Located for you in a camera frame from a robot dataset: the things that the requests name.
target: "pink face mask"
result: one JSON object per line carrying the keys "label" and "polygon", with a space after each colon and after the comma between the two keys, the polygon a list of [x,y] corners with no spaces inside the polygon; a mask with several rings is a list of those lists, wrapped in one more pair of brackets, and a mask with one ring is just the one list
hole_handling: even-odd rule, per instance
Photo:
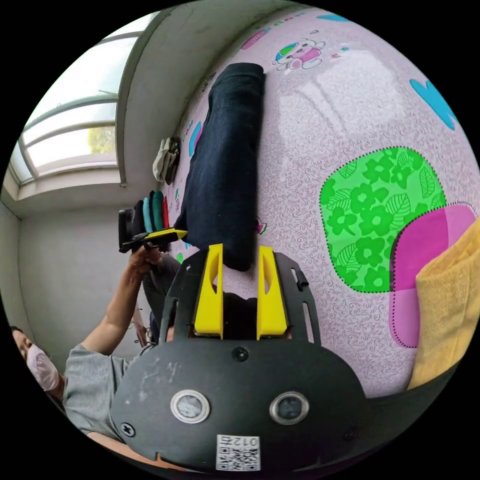
{"label": "pink face mask", "polygon": [[35,380],[45,392],[59,384],[59,372],[47,354],[36,345],[31,345],[26,354],[26,364]]}

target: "yellow plastic part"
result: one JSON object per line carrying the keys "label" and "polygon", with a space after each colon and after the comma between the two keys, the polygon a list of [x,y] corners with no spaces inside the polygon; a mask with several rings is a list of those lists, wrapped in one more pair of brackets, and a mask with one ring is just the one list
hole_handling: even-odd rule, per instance
{"label": "yellow plastic part", "polygon": [[163,237],[164,235],[177,234],[178,239],[181,240],[188,232],[185,230],[176,230],[175,228],[164,228],[163,230],[149,233],[144,240],[153,239],[156,237]]}
{"label": "yellow plastic part", "polygon": [[[195,315],[195,331],[201,335],[224,337],[223,245],[210,245],[201,279]],[[216,292],[213,288],[215,277]]]}
{"label": "yellow plastic part", "polygon": [[[268,292],[265,293],[265,282]],[[256,339],[281,336],[287,330],[287,315],[282,300],[274,251],[267,246],[258,248],[258,303],[256,312]]]}

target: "screw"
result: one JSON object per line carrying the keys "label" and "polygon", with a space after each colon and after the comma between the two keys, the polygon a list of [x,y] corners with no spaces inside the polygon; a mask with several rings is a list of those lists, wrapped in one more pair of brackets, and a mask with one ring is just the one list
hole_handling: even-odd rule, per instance
{"label": "screw", "polygon": [[244,362],[249,357],[249,352],[246,348],[238,346],[233,349],[231,356],[236,362]]}
{"label": "screw", "polygon": [[120,425],[120,430],[127,437],[131,438],[135,436],[135,429],[129,423],[122,423]]}
{"label": "screw", "polygon": [[349,428],[346,432],[345,435],[343,436],[343,439],[346,442],[351,442],[352,440],[355,440],[359,436],[359,431],[356,427]]}

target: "qr code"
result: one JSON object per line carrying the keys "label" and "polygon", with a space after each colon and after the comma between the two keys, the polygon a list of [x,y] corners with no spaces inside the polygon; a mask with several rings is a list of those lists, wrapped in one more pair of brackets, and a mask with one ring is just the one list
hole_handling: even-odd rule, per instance
{"label": "qr code", "polygon": [[230,472],[260,470],[260,437],[217,435],[216,469]]}

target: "gray t-shirt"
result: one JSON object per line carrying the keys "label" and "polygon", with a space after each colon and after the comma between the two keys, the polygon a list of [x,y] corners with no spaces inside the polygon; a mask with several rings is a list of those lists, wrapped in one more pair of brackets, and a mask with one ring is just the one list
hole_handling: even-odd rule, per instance
{"label": "gray t-shirt", "polygon": [[110,417],[110,407],[131,362],[77,345],[65,365],[63,407],[68,419],[84,434],[98,432],[123,443]]}

